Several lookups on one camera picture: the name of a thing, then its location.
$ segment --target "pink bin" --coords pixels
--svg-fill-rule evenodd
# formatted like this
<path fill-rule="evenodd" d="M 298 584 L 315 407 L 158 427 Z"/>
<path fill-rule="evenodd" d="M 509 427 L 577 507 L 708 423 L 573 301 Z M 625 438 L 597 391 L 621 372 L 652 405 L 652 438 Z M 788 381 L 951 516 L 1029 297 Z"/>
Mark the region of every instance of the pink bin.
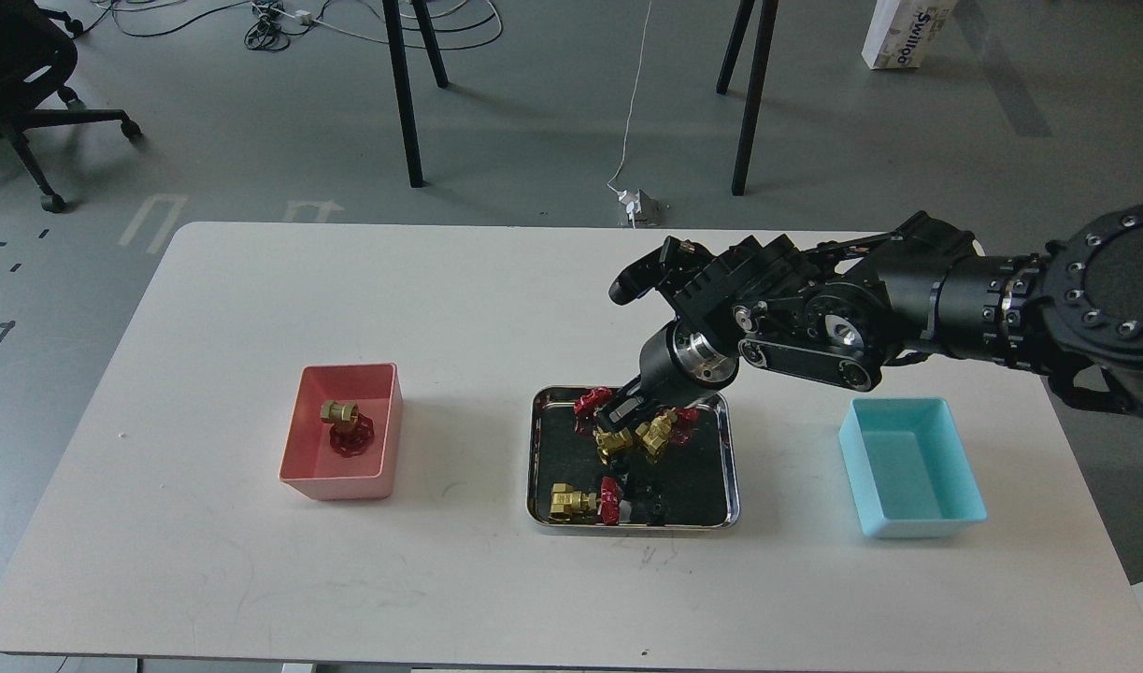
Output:
<path fill-rule="evenodd" d="M 362 455 L 344 457 L 330 447 L 320 418 L 326 400 L 357 402 L 375 435 Z M 301 372 L 280 480 L 315 500 L 387 498 L 397 475 L 401 387 L 392 362 L 306 367 Z"/>

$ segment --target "white cable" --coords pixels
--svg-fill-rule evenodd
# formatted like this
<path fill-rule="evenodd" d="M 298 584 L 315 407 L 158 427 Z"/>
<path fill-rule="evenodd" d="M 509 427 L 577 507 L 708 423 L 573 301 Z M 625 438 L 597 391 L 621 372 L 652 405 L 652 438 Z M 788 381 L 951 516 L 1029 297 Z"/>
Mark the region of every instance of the white cable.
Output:
<path fill-rule="evenodd" d="M 630 122 L 633 120 L 633 102 L 638 97 L 638 82 L 642 80 L 642 58 L 645 56 L 645 33 L 647 33 L 647 27 L 649 26 L 649 9 L 654 8 L 654 0 L 649 0 L 647 5 L 647 18 L 642 24 L 642 47 L 638 48 L 638 74 L 633 77 L 633 94 L 630 95 L 630 114 L 625 118 L 625 136 L 622 136 L 622 162 L 617 165 L 617 171 L 613 174 L 613 177 L 608 178 L 608 183 L 605 183 L 605 187 L 613 190 L 618 197 L 622 195 L 622 191 L 617 189 L 617 178 L 622 175 L 622 169 L 625 167 L 625 157 L 628 144 L 630 144 Z"/>
<path fill-rule="evenodd" d="M 486 39 L 482 42 L 466 43 L 463 47 L 442 47 L 442 48 L 440 48 L 440 51 L 459 51 L 459 50 L 463 50 L 463 49 L 474 49 L 475 47 L 485 47 L 486 43 L 494 42 L 495 39 L 499 38 L 499 35 L 504 33 L 504 21 L 502 21 L 502 18 L 499 18 L 499 9 L 497 9 L 497 6 L 495 6 L 495 2 L 493 0 L 485 0 L 485 2 L 487 2 L 487 5 L 489 5 L 489 8 L 493 8 L 493 18 L 495 18 L 495 24 L 497 24 L 497 33 L 495 33 L 493 35 L 493 38 Z M 344 29 L 341 29 L 339 26 L 331 25 L 331 24 L 328 24 L 327 22 L 319 21 L 319 18 L 314 18 L 314 23 L 318 24 L 318 25 L 320 25 L 320 26 L 327 26 L 328 29 L 330 29 L 333 31 L 336 31 L 336 33 L 347 34 L 347 35 L 350 35 L 350 38 L 365 39 L 367 42 L 387 43 L 386 39 L 368 38 L 366 34 L 351 33 L 351 31 L 349 31 L 349 30 L 344 30 Z M 421 43 L 406 43 L 405 47 L 408 48 L 408 49 L 425 49 L 425 47 L 422 46 Z"/>
<path fill-rule="evenodd" d="M 186 0 L 168 0 L 167 2 L 161 2 L 160 5 L 149 5 L 146 2 L 138 6 L 138 8 L 119 8 L 118 5 L 121 2 L 97 2 L 96 0 L 89 0 L 96 8 L 102 9 L 102 11 L 110 13 L 149 13 L 152 9 L 170 8 L 173 5 L 182 5 Z"/>
<path fill-rule="evenodd" d="M 425 1 L 426 0 L 417 0 L 417 2 L 425 2 Z M 450 14 L 455 14 L 455 13 L 459 11 L 459 9 L 463 9 L 464 5 L 469 3 L 469 1 L 470 0 L 461 0 L 458 5 L 454 6 L 454 8 L 446 9 L 446 11 L 438 13 L 438 14 L 430 14 L 430 18 L 448 17 L 448 16 L 450 16 Z M 413 0 L 409 1 L 409 5 L 413 5 Z M 410 17 L 410 16 L 408 16 L 408 14 L 405 14 L 405 13 L 401 13 L 401 18 L 413 18 L 413 21 L 417 21 L 417 17 Z"/>

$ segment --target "cardboard box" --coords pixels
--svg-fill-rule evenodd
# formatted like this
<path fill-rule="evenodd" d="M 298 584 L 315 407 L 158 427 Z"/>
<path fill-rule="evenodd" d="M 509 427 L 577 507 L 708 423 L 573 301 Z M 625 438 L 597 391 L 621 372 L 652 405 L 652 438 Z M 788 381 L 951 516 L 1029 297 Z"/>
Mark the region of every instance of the cardboard box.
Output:
<path fill-rule="evenodd" d="M 862 47 L 874 70 L 918 69 L 957 0 L 879 0 Z"/>

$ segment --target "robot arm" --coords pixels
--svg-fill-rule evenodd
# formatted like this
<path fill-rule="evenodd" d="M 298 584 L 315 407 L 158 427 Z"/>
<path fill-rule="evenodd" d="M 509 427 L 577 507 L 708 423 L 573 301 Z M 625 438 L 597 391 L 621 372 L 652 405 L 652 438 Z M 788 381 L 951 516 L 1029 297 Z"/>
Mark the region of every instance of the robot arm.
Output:
<path fill-rule="evenodd" d="M 766 246 L 751 235 L 720 255 L 668 237 L 609 289 L 617 304 L 657 290 L 674 319 L 597 425 L 632 428 L 706 399 L 741 361 L 866 392 L 884 367 L 933 354 L 1029 370 L 1071 408 L 1143 417 L 1143 205 L 1045 255 L 980 256 L 973 241 L 922 210 L 892 233 L 804 251 L 786 235 Z M 1109 391 L 1076 386 L 1092 366 Z"/>

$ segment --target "brass fitting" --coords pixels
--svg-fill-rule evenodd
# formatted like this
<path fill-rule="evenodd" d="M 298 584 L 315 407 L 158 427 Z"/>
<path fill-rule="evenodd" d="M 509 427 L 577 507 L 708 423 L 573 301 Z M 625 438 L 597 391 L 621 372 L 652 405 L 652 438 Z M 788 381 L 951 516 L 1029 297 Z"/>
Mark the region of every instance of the brass fitting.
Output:
<path fill-rule="evenodd" d="M 633 434 L 628 427 L 623 427 L 617 432 L 605 432 L 600 427 L 597 427 L 596 438 L 597 455 L 600 456 L 600 460 L 605 465 L 608 465 L 608 462 L 613 457 L 633 446 Z"/>
<path fill-rule="evenodd" d="M 573 489 L 570 484 L 551 487 L 552 521 L 567 522 L 576 515 L 593 515 L 597 514 L 598 507 L 600 507 L 600 496 L 597 494 L 584 494 L 583 490 Z"/>
<path fill-rule="evenodd" d="M 647 450 L 649 463 L 658 463 L 666 452 L 670 444 L 670 434 L 674 430 L 674 409 L 666 409 L 658 416 L 653 417 L 648 423 L 639 425 L 638 438 L 642 440 L 642 447 Z"/>
<path fill-rule="evenodd" d="M 322 423 L 334 424 L 335 431 L 342 434 L 354 431 L 359 422 L 359 404 L 354 402 L 337 402 L 326 400 L 322 402 Z"/>

